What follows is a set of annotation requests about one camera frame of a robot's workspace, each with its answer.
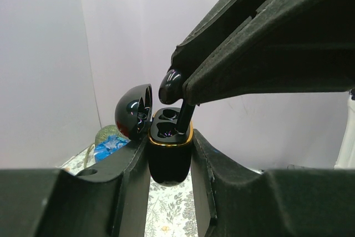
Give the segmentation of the black stem earbud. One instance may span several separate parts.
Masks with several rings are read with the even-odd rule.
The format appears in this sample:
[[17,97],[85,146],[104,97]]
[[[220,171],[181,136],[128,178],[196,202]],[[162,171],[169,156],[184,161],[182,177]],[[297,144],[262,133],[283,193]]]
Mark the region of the black stem earbud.
[[183,96],[182,85],[184,75],[176,69],[169,70],[160,84],[158,96],[162,104],[171,105],[182,99],[182,106],[176,123],[176,130],[179,134],[185,134],[190,125],[195,106],[190,105]]

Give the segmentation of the glossy black earbud charging case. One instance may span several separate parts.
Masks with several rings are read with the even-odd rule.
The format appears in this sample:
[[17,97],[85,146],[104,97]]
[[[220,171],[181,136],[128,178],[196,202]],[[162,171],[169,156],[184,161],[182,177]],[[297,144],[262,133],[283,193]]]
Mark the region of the glossy black earbud charging case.
[[193,112],[194,108],[185,104],[153,112],[150,84],[129,89],[116,105],[114,117],[118,130],[132,141],[148,139],[150,174],[163,186],[176,186],[189,173]]

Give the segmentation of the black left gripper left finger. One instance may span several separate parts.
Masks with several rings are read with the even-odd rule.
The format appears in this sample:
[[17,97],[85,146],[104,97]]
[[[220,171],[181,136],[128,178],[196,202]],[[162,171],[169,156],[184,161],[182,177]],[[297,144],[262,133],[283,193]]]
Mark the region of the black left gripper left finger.
[[2,236],[143,236],[150,174],[146,140],[73,175],[1,170]]

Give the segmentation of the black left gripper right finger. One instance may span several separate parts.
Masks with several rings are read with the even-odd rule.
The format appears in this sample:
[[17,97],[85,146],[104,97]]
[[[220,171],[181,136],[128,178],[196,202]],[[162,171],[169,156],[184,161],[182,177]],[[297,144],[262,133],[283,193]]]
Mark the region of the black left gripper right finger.
[[195,131],[191,162],[199,236],[353,236],[354,171],[258,174]]

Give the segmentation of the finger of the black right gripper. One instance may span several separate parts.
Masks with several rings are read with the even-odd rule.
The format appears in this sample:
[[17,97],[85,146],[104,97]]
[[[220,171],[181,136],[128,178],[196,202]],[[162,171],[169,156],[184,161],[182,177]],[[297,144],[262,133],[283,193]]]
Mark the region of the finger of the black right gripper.
[[267,0],[219,0],[179,44],[171,56],[171,69],[193,73],[244,21],[252,19]]
[[354,88],[354,0],[267,0],[193,73],[191,105],[244,94]]

